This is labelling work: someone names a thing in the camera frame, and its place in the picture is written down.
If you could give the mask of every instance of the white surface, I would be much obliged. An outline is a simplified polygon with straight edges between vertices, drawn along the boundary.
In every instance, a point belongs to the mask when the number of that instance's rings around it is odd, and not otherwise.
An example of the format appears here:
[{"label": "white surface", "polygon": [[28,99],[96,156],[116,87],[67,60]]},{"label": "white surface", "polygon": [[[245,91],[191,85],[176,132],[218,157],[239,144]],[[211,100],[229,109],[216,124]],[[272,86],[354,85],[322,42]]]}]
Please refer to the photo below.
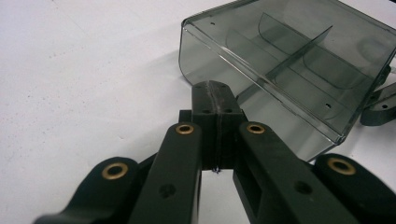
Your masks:
[{"label": "white surface", "polygon": [[[180,23],[227,2],[0,0],[1,222],[59,212],[100,161],[156,152],[191,108]],[[390,1],[345,2],[396,27]],[[357,124],[335,150],[393,189],[395,122]],[[204,173],[200,223],[248,223],[231,173]]]}]

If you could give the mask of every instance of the black plastic bracket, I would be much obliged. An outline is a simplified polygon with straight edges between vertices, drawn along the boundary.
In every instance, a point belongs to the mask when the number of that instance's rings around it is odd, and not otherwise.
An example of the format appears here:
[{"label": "black plastic bracket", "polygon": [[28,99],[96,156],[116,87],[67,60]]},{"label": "black plastic bracket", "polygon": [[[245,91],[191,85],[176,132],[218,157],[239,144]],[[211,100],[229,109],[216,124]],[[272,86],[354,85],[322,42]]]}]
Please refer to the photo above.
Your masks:
[{"label": "black plastic bracket", "polygon": [[361,113],[361,124],[379,126],[396,119],[396,83],[373,92]]},{"label": "black plastic bracket", "polygon": [[61,213],[35,224],[197,223],[201,171],[227,168],[251,223],[396,223],[396,196],[378,178],[339,155],[300,161],[270,127],[247,122],[222,83],[193,86],[179,120],[157,154],[99,163]]}]

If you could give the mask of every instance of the small screw hole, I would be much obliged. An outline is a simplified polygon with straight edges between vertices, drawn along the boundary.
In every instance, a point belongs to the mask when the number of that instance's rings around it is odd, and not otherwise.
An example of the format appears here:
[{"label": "small screw hole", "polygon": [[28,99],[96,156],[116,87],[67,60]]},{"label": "small screw hole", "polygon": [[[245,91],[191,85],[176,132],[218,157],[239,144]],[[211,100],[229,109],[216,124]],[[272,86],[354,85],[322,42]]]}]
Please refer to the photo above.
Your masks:
[{"label": "small screw hole", "polygon": [[180,130],[181,130],[182,132],[187,132],[187,131],[190,130],[190,127],[189,127],[189,126],[182,126],[182,127],[180,127]]},{"label": "small screw hole", "polygon": [[340,170],[348,170],[347,165],[345,165],[344,163],[340,162],[340,161],[335,161],[334,162],[334,166],[337,167]]},{"label": "small screw hole", "polygon": [[160,193],[161,197],[164,199],[170,198],[176,194],[176,188],[175,186],[168,184],[168,185],[162,185],[160,186],[160,189],[158,190]]},{"label": "small screw hole", "polygon": [[113,166],[110,169],[108,169],[107,172],[110,175],[117,175],[117,174],[121,173],[121,171],[122,171],[122,168],[120,166]]},{"label": "small screw hole", "polygon": [[297,190],[297,192],[302,193],[302,194],[312,193],[312,188],[303,181],[295,182],[294,189]]}]

